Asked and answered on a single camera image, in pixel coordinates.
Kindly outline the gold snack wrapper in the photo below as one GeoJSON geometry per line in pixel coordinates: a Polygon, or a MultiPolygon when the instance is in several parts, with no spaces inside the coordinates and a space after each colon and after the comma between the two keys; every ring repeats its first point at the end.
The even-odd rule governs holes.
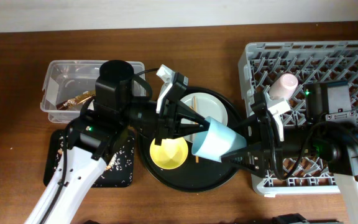
{"type": "Polygon", "coordinates": [[[86,102],[88,99],[90,99],[91,97],[96,95],[96,91],[95,90],[91,90],[91,91],[85,91],[82,94],[71,98],[69,100],[63,101],[59,104],[56,105],[57,110],[69,110],[70,108],[76,106],[76,105],[80,105],[84,102],[86,102]]]}

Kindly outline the blue cup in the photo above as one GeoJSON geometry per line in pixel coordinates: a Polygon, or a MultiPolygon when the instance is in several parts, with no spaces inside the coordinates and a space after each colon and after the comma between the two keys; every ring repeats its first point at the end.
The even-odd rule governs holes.
{"type": "Polygon", "coordinates": [[[208,130],[195,134],[191,148],[194,156],[221,162],[224,154],[246,147],[246,139],[231,128],[210,116],[206,121],[209,122],[208,130]]]}

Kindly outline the pink cup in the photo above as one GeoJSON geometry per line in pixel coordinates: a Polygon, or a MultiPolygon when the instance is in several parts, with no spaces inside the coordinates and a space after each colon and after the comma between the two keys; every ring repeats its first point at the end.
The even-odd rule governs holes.
{"type": "Polygon", "coordinates": [[[298,79],[291,73],[284,73],[270,87],[268,93],[274,100],[289,100],[298,86],[298,79]]]}

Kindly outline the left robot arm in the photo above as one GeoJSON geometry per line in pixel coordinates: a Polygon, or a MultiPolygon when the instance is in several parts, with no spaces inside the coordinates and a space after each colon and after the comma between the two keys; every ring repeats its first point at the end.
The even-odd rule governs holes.
{"type": "Polygon", "coordinates": [[[129,128],[157,145],[209,128],[209,121],[181,101],[188,78],[164,65],[156,71],[165,89],[152,101],[151,86],[130,63],[109,60],[100,66],[96,93],[67,124],[58,167],[26,223],[70,223],[129,128]]]}

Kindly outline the grey plate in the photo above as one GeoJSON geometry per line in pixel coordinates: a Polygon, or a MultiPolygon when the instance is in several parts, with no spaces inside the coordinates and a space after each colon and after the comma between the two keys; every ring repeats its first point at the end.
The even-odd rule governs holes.
{"type": "Polygon", "coordinates": [[[181,101],[193,109],[193,97],[197,98],[197,113],[207,118],[208,116],[227,125],[228,113],[223,103],[209,93],[196,92],[184,96],[181,101]]]}

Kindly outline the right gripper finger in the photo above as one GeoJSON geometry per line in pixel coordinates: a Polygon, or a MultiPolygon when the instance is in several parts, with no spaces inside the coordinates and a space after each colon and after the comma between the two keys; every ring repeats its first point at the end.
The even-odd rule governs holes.
{"type": "Polygon", "coordinates": [[[232,128],[232,130],[234,130],[235,132],[237,132],[238,134],[240,134],[243,137],[252,137],[252,134],[253,134],[252,127],[253,127],[254,123],[255,123],[255,115],[252,115],[252,116],[238,122],[232,128]]]}
{"type": "Polygon", "coordinates": [[[221,156],[221,162],[232,167],[242,169],[251,174],[260,171],[259,161],[255,159],[260,154],[260,146],[247,146],[225,153],[221,156]]]}

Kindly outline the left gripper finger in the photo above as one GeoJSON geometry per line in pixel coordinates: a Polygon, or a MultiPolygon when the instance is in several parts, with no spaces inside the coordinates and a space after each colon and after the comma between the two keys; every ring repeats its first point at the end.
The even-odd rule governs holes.
{"type": "Polygon", "coordinates": [[[205,120],[205,117],[198,114],[196,111],[191,109],[189,106],[184,104],[182,101],[177,102],[176,118],[181,122],[182,119],[193,121],[205,128],[209,127],[209,121],[205,120]]]}
{"type": "Polygon", "coordinates": [[[173,132],[173,139],[200,133],[203,131],[207,131],[208,129],[208,124],[206,126],[200,124],[181,124],[178,128],[175,128],[173,132]]]}

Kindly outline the yellow bowl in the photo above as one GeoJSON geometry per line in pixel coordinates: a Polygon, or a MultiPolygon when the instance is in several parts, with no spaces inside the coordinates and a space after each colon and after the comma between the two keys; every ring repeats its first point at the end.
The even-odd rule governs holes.
{"type": "Polygon", "coordinates": [[[157,145],[153,139],[149,152],[151,160],[159,168],[176,169],[188,157],[188,144],[185,138],[163,139],[161,145],[157,145]]]}

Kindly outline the wooden chopstick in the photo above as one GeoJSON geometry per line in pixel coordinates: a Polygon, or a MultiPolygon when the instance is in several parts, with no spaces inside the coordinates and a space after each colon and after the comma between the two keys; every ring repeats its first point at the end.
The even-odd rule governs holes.
{"type": "MultiPolygon", "coordinates": [[[[196,98],[196,96],[193,97],[193,110],[195,112],[197,112],[197,98],[196,98]]],[[[195,136],[196,136],[195,134],[192,135],[193,143],[195,141],[195,136]]],[[[195,156],[195,162],[199,163],[199,157],[198,156],[195,156]]]]}

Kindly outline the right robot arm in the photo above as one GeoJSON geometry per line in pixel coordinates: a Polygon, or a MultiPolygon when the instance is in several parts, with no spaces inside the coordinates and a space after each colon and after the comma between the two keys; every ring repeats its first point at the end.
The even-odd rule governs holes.
{"type": "Polygon", "coordinates": [[[270,108],[278,100],[257,92],[251,106],[254,114],[237,124],[248,143],[221,156],[228,163],[259,177],[271,170],[279,180],[288,180],[307,155],[327,162],[346,203],[351,223],[358,223],[358,125],[351,108],[346,81],[305,85],[307,123],[286,130],[270,108]]]}

